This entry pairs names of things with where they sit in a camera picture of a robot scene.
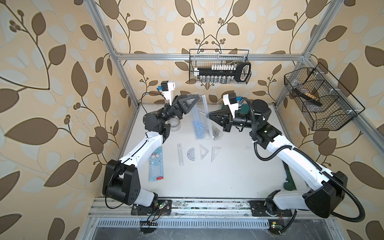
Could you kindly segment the clear triangle ruler long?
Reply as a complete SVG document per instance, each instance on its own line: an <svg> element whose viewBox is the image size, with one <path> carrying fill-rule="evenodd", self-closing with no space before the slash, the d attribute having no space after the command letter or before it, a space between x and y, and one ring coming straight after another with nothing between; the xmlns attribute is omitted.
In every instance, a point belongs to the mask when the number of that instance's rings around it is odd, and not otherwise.
<svg viewBox="0 0 384 240"><path fill-rule="evenodd" d="M218 154L221 151L221 147L212 147L212 156L211 156L211 163L217 158Z"/></svg>

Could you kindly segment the clear triangle ruler small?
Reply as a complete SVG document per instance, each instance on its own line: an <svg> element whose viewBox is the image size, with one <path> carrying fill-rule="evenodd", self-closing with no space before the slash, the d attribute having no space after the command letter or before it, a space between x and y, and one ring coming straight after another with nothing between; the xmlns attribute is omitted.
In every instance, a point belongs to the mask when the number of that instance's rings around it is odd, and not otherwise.
<svg viewBox="0 0 384 240"><path fill-rule="evenodd" d="M201 160L204 159L204 157L209 153L209 150L205 148L203 145L200 145L200 157Z"/></svg>

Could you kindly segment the clear protractor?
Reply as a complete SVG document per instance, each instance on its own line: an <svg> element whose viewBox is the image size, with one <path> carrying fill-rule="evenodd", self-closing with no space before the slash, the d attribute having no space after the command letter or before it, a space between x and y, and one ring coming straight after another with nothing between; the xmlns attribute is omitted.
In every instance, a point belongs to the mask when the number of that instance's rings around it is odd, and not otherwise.
<svg viewBox="0 0 384 240"><path fill-rule="evenodd" d="M195 148L191 148L191 149L188 150L187 157L188 157L189 160L195 161L195 159L196 159L195 158Z"/></svg>

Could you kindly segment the clear straight ruler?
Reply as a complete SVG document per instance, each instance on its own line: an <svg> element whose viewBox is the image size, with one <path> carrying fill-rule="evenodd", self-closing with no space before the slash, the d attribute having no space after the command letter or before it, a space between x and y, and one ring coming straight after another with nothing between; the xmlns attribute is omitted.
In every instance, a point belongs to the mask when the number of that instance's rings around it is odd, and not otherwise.
<svg viewBox="0 0 384 240"><path fill-rule="evenodd" d="M184 159L183 159L183 151L182 151L182 144L177 144L177 149L178 149L178 159L179 159L179 165L183 166L184 165Z"/></svg>

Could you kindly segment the blue ruler set pouch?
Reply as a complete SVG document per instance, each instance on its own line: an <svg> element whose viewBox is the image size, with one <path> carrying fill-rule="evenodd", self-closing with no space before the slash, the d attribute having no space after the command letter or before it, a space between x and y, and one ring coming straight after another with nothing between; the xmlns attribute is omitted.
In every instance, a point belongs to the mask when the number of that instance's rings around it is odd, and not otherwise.
<svg viewBox="0 0 384 240"><path fill-rule="evenodd" d="M164 179L163 147L158 147L149 158L149 182Z"/></svg>

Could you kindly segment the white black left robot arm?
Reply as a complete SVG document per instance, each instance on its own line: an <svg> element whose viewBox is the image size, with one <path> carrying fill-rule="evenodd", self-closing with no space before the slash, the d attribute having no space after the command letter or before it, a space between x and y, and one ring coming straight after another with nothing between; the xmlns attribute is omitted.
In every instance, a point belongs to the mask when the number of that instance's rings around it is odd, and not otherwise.
<svg viewBox="0 0 384 240"><path fill-rule="evenodd" d="M125 205L150 207L154 204L155 193L143 189L138 168L150 158L152 153L166 141L171 132L170 119L181 120L199 101L198 94L176 96L163 108L148 112L143 117L146 135L127 155L119 160L111 160L106 165L102 193Z"/></svg>

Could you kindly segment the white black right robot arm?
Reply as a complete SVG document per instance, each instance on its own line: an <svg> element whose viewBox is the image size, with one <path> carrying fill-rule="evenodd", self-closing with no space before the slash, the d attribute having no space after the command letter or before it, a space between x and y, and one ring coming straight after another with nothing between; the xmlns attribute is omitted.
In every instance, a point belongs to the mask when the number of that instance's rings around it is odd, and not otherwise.
<svg viewBox="0 0 384 240"><path fill-rule="evenodd" d="M249 128L257 158L267 162L278 157L293 169L305 181L307 188L296 191L275 190L265 200L266 212L275 216L284 210L311 211L318 217L333 215L345 220L346 217L335 212L337 206L349 196L354 195L347 189L348 178L338 171L332 172L322 167L309 155L295 147L281 131L268 122L272 110L262 100L250 102L242 99L249 107L248 113L240 110L238 102L227 102L225 109L209 113L225 132L233 127L243 130Z"/></svg>

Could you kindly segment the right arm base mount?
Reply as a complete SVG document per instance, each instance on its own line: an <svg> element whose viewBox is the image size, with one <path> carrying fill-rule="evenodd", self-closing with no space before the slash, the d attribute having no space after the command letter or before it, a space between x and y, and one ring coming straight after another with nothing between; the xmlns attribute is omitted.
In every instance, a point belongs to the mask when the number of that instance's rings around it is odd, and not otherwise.
<svg viewBox="0 0 384 240"><path fill-rule="evenodd" d="M279 209L273 201L253 200L249 201L253 217L292 217L291 210Z"/></svg>

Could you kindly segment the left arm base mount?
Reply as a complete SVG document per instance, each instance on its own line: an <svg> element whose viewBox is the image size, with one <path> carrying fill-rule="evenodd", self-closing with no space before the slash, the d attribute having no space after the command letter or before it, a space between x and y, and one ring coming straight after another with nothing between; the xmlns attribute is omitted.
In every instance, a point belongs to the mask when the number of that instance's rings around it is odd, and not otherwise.
<svg viewBox="0 0 384 240"><path fill-rule="evenodd" d="M133 204L131 215L132 216L149 216L159 211L161 215L169 216L172 212L173 201L170 199L159 199L155 197L149 207Z"/></svg>

